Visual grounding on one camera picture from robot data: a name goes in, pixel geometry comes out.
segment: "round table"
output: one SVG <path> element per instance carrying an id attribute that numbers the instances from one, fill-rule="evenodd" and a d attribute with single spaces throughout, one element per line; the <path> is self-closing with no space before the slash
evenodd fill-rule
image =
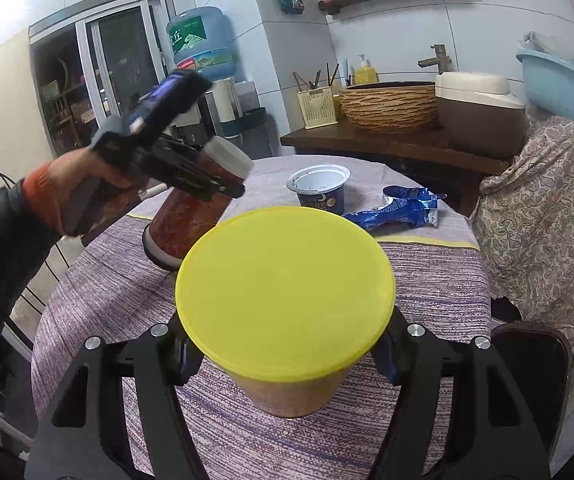
<path id="1" fill-rule="evenodd" d="M 270 205 L 298 205 L 285 187 L 294 171 L 340 164 L 352 172 L 346 211 L 382 203 L 382 189 L 417 187 L 381 164 L 353 158 L 295 155 L 256 161 L 244 197 L 223 218 Z M 38 327 L 32 389 L 39 416 L 86 338 L 107 342 L 136 338 L 174 312 L 175 274 L 144 254 L 142 231 L 160 203 L 151 199 L 98 237 L 61 278 Z M 490 331 L 486 272 L 464 217 L 444 203 L 440 225 L 410 230 L 388 226 L 375 237 L 397 280 L 396 308 L 436 336 L 469 342 Z M 152 474 L 133 380 L 123 396 L 135 466 Z M 199 373 L 177 390 L 187 426 L 212 479 L 356 479 L 368 475 L 391 420 L 398 389 L 363 357 L 321 410 L 298 419 L 267 415 L 228 375 L 205 359 Z M 426 468 L 441 456 L 449 424 L 451 382 L 442 381 Z"/>

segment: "blue basin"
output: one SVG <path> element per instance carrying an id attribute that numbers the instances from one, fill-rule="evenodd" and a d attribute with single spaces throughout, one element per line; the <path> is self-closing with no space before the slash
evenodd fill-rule
<path id="1" fill-rule="evenodd" d="M 574 121 L 574 65 L 535 50 L 521 50 L 516 57 L 529 101 Z"/>

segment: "label on water jug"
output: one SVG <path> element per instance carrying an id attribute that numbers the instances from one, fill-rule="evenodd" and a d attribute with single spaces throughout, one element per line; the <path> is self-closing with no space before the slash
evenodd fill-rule
<path id="1" fill-rule="evenodd" d="M 203 19 L 200 16 L 178 23 L 171 27 L 168 33 L 175 56 L 207 39 L 205 25 L 203 25 Z"/>
<path id="2" fill-rule="evenodd" d="M 231 55 L 231 50 L 228 48 L 218 48 L 216 50 L 210 50 L 209 52 L 203 52 L 197 56 L 190 57 L 177 63 L 176 68 L 186 69 L 191 68 L 193 70 L 202 70 L 203 68 L 208 68 L 210 66 L 220 65 L 223 63 L 232 63 L 234 58 Z"/>

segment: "wooden counter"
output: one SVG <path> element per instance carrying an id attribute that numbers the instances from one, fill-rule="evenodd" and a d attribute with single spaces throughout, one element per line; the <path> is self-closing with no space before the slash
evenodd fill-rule
<path id="1" fill-rule="evenodd" d="M 298 152 L 331 150 L 399 156 L 447 164 L 486 175 L 500 175 L 511 163 L 486 156 L 460 152 L 449 146 L 442 129 L 418 133 L 379 134 L 363 130 L 347 120 L 331 126 L 298 130 L 281 137 L 283 146 Z"/>

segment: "soap dispenser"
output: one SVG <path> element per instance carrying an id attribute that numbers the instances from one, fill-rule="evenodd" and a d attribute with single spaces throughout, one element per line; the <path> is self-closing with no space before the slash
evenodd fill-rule
<path id="1" fill-rule="evenodd" d="M 358 57 L 362 58 L 363 62 L 353 76 L 353 83 L 355 85 L 377 83 L 378 73 L 376 72 L 376 69 L 369 65 L 369 61 L 365 59 L 365 54 L 358 54 Z"/>

